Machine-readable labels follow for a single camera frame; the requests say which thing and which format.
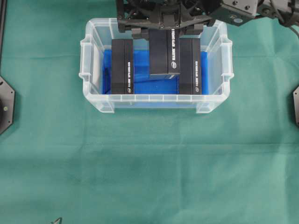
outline black hexagonal mount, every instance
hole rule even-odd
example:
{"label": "black hexagonal mount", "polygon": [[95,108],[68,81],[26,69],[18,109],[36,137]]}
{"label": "black hexagonal mount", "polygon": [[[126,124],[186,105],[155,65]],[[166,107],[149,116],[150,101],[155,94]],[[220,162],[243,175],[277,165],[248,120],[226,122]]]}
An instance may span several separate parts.
{"label": "black hexagonal mount", "polygon": [[[0,63],[2,53],[3,31],[5,23],[6,0],[0,1]],[[14,116],[14,90],[0,77],[0,134],[13,123]]]}
{"label": "black hexagonal mount", "polygon": [[299,87],[294,91],[293,94],[294,94],[296,124],[299,127]]}

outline green tablecloth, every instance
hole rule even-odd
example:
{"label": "green tablecloth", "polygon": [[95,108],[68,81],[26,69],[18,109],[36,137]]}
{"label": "green tablecloth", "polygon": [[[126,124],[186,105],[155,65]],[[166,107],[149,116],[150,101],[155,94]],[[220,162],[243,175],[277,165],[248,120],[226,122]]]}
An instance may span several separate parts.
{"label": "green tablecloth", "polygon": [[97,111],[80,45],[114,1],[8,0],[1,75],[16,90],[0,136],[0,223],[295,224],[299,42],[277,21],[228,27],[231,95],[214,112]]}

